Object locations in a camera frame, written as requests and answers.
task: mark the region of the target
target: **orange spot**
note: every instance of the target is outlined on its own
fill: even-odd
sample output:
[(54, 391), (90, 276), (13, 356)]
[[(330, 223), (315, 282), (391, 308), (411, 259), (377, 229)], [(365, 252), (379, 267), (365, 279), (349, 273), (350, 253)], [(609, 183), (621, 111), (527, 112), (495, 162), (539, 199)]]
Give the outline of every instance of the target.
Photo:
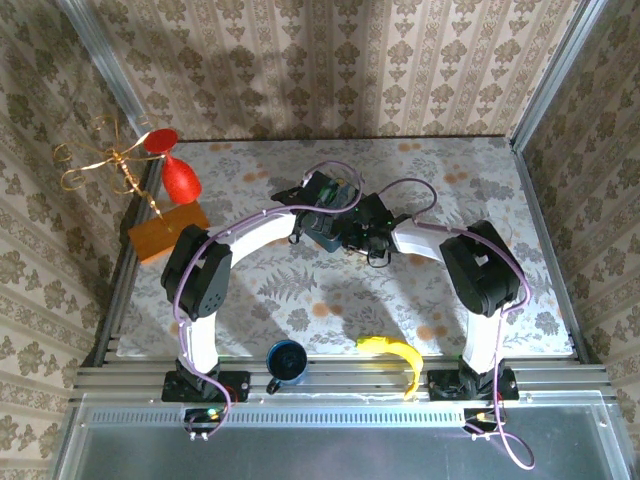
[(429, 327), (425, 327), (424, 325), (420, 325), (416, 330), (416, 335), (418, 338), (424, 342), (428, 342), (429, 340), (433, 340), (434, 334), (433, 330)]
[(329, 315), (329, 307), (327, 307), (324, 303), (316, 303), (313, 306), (313, 314), (316, 317), (326, 317)]
[(180, 331), (180, 326), (178, 325), (178, 322), (173, 322), (169, 327), (169, 333), (174, 337), (177, 337), (179, 331)]
[(444, 337), (449, 330), (444, 325), (438, 325), (435, 329), (436, 337)]
[(427, 263), (427, 259), (421, 255), (416, 255), (415, 253), (410, 253), (409, 254), (409, 263), (411, 265), (414, 265), (416, 267), (419, 267), (421, 265), (424, 265), (425, 263)]

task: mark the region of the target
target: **black mounting bracket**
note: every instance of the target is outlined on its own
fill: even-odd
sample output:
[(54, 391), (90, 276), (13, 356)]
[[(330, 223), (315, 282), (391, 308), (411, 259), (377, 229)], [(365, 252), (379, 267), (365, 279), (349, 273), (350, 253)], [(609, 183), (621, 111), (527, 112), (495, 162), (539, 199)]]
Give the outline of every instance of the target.
[[(251, 374), (245, 371), (220, 371), (220, 364), (207, 376), (227, 388), (234, 403), (249, 399)], [(211, 383), (189, 372), (179, 360), (176, 370), (167, 372), (162, 386), (162, 401), (168, 403), (224, 403), (225, 399)]]
[[(518, 400), (518, 383), (513, 370), (498, 367), (498, 393), (502, 400)], [(491, 400), (493, 398), (493, 369), (478, 375), (461, 359), (458, 370), (429, 370), (427, 389), (431, 401)]]

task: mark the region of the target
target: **red glass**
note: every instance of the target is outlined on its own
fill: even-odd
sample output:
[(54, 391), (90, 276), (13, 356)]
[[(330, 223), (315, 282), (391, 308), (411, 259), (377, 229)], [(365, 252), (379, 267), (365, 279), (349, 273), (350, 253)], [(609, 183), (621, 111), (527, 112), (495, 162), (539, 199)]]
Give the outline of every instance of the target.
[(149, 152), (164, 154), (162, 183), (173, 203), (185, 205), (194, 202), (202, 193), (202, 185), (193, 169), (179, 158), (171, 155), (171, 149), (178, 143), (178, 134), (170, 128), (155, 130), (147, 135), (144, 148)]

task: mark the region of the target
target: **yellow banana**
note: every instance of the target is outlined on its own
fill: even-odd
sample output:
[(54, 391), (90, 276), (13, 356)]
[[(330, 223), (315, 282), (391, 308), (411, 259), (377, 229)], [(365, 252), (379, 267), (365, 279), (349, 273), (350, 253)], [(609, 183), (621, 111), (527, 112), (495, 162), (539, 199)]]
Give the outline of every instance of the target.
[(392, 353), (404, 358), (413, 369), (413, 383), (404, 392), (404, 399), (409, 399), (418, 390), (424, 361), (422, 355), (411, 345), (390, 337), (360, 337), (356, 341), (356, 347), (362, 352)]

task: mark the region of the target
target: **gold wire sculpture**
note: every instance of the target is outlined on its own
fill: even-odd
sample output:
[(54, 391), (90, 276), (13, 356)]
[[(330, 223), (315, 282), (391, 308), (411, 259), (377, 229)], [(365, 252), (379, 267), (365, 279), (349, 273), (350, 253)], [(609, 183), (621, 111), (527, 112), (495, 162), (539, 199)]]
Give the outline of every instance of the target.
[[(152, 125), (152, 119), (154, 118), (155, 115), (144, 114), (138, 117), (137, 123), (140, 126)], [(55, 163), (71, 161), (71, 159), (73, 158), (71, 147), (79, 147), (100, 155), (101, 157), (101, 160), (99, 162), (84, 167), (70, 168), (69, 170), (64, 172), (62, 174), (62, 177), (60, 178), (60, 186), (68, 192), (78, 190), (79, 188), (82, 188), (87, 182), (87, 177), (84, 175), (84, 172), (88, 170), (95, 170), (103, 166), (113, 165), (115, 172), (114, 176), (111, 178), (111, 188), (113, 189), (114, 193), (118, 195), (128, 195), (135, 193), (144, 198), (149, 203), (149, 206), (153, 209), (155, 214), (160, 217), (160, 220), (162, 220), (169, 231), (171, 231), (171, 227), (166, 223), (153, 196), (151, 196), (151, 194), (146, 190), (140, 188), (140, 177), (133, 174), (129, 169), (129, 165), (127, 165), (127, 162), (149, 162), (164, 157), (164, 155), (153, 155), (149, 157), (135, 157), (131, 155), (131, 152), (133, 152), (133, 150), (142, 145), (150, 132), (144, 134), (130, 147), (125, 148), (120, 144), (120, 127), (118, 124), (118, 119), (115, 116), (100, 115), (92, 119), (89, 124), (95, 131), (100, 131), (106, 125), (112, 124), (115, 134), (115, 143), (108, 147), (106, 150), (100, 150), (98, 148), (92, 147), (91, 145), (79, 142), (65, 142), (58, 145), (53, 150), (53, 161)]]

